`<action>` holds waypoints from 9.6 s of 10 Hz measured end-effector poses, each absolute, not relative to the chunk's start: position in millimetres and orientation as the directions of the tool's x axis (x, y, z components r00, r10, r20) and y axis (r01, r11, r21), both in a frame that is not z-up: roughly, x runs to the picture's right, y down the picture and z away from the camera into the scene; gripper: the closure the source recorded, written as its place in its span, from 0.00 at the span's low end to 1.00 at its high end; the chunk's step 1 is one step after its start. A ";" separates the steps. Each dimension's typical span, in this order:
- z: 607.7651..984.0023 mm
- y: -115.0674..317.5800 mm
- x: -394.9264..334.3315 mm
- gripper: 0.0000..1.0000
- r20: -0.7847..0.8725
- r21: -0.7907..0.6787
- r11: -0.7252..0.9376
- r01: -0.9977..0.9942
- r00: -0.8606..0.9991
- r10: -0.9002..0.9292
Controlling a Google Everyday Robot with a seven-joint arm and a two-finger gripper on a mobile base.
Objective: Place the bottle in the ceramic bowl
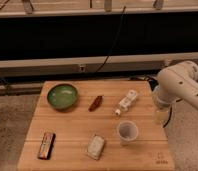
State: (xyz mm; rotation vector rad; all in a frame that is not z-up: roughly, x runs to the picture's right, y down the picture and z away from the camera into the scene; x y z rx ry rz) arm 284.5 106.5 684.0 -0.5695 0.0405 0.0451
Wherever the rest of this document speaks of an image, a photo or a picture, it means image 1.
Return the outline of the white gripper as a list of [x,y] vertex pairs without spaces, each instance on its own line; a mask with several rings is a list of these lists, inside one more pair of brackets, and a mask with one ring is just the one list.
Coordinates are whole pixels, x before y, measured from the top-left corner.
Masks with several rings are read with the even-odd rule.
[[169,118],[169,108],[156,108],[154,112],[154,122],[158,125],[164,125]]

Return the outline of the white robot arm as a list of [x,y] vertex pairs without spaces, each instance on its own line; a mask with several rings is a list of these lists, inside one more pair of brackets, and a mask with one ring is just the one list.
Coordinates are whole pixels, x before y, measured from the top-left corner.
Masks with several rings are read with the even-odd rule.
[[157,74],[158,85],[152,92],[155,104],[154,121],[164,124],[170,115],[170,108],[180,98],[198,110],[198,65],[183,61],[166,67]]

